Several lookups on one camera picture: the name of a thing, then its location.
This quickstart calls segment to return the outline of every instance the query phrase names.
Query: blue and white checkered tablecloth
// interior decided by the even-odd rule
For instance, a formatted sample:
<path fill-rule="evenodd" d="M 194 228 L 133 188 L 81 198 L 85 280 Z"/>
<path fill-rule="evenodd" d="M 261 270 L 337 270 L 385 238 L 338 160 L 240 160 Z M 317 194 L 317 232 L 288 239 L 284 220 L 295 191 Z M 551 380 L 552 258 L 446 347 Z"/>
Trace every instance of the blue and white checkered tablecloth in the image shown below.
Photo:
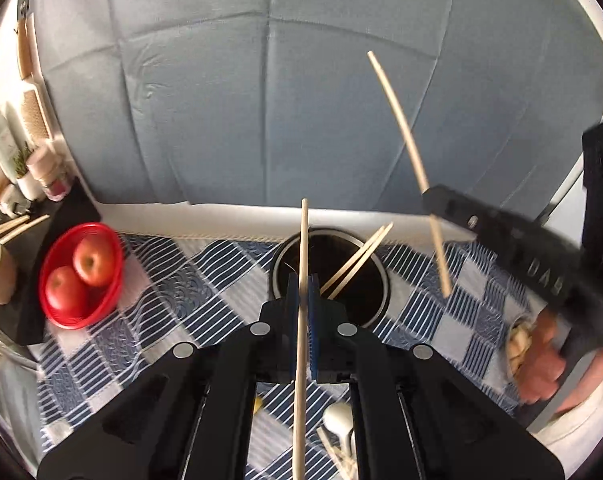
<path fill-rule="evenodd" d="M 85 330 L 48 326 L 38 376 L 44 449 L 50 450 L 180 341 L 218 343 L 259 317 L 268 300 L 268 266 L 277 244 L 121 235 L 124 289 L 117 309 Z M 375 327 L 379 338 L 408 348 L 429 342 L 505 410 L 517 404 L 504 370 L 508 325 L 539 302 L 494 264 L 476 242 L 446 244 L 453 294 L 441 295 L 433 257 L 407 245 L 379 256 L 391 300 Z M 533 310 L 539 305 L 533 304 Z M 254 417 L 246 478 L 292 476 L 293 385 L 259 384 L 264 409 Z M 307 478 L 337 471 L 315 429 L 323 410 L 347 398 L 347 386 L 307 385 Z"/>

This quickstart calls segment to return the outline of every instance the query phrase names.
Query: black pot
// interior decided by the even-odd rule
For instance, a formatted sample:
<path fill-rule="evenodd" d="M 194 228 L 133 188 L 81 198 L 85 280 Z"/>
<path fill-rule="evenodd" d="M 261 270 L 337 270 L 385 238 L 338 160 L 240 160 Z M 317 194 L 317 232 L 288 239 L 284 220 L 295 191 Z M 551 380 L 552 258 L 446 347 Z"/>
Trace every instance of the black pot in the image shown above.
<path fill-rule="evenodd" d="M 323 285 L 363 244 L 354 235 L 337 229 L 309 230 L 309 274 L 318 275 L 319 283 Z M 299 256 L 299 235 L 288 238 L 281 244 L 270 266 L 272 298 L 281 298 L 282 291 L 286 291 L 290 273 L 299 269 Z M 344 276 L 337 280 L 331 290 Z M 374 326 L 383 317 L 390 303 L 390 282 L 388 273 L 376 254 L 371 254 L 335 300 L 344 304 L 348 320 L 358 326 Z"/>

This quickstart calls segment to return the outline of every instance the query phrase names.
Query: red bowl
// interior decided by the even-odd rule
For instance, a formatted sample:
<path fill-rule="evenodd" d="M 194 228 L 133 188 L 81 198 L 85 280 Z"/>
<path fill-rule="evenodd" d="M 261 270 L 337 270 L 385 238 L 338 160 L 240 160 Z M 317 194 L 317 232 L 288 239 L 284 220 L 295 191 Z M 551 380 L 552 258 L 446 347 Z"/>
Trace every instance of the red bowl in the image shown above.
<path fill-rule="evenodd" d="M 58 310 L 51 308 L 46 299 L 46 282 L 48 276 L 58 267 L 71 266 L 72 255 L 77 245 L 88 235 L 102 235 L 111 241 L 115 252 L 115 277 L 108 286 L 100 288 L 88 287 L 88 310 L 86 317 L 63 316 Z M 108 316 L 117 306 L 122 292 L 122 273 L 124 268 L 124 250 L 119 237 L 110 227 L 101 223 L 77 225 L 57 238 L 48 251 L 42 270 L 39 273 L 39 302 L 46 317 L 61 328 L 76 330 L 96 323 Z"/>

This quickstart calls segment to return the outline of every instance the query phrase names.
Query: apple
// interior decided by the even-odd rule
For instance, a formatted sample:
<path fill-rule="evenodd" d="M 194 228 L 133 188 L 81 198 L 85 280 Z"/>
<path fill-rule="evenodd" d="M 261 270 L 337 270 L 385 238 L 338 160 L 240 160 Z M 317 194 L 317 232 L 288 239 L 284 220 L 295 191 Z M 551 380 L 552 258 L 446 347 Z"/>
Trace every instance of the apple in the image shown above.
<path fill-rule="evenodd" d="M 72 266 L 86 285 L 106 286 L 115 275 L 115 251 L 108 238 L 88 235 L 75 248 Z"/>
<path fill-rule="evenodd" d="M 46 280 L 46 299 L 51 308 L 64 316 L 85 317 L 88 291 L 71 266 L 59 267 Z"/>

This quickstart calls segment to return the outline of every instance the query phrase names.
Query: patchwork cloth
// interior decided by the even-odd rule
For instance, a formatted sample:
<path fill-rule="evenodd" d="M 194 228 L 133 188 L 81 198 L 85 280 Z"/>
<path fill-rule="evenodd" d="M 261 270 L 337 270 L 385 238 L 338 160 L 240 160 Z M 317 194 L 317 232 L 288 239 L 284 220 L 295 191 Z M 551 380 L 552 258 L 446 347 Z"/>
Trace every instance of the patchwork cloth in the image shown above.
<path fill-rule="evenodd" d="M 117 309 L 84 330 L 47 326 L 38 374 L 44 449 L 50 450 L 180 341 L 216 344 L 259 317 L 268 300 L 268 267 L 277 244 L 120 235 L 124 287 Z M 374 328 L 387 344 L 431 343 L 507 411 L 517 390 L 505 375 L 510 323 L 543 306 L 476 242 L 448 242 L 454 283 L 441 295 L 432 255 L 381 246 L 391 300 Z M 264 408 L 254 417 L 247 479 L 288 479 L 292 467 L 293 385 L 258 384 Z M 315 429 L 323 410 L 348 398 L 345 384 L 307 384 L 307 478 L 337 471 Z"/>

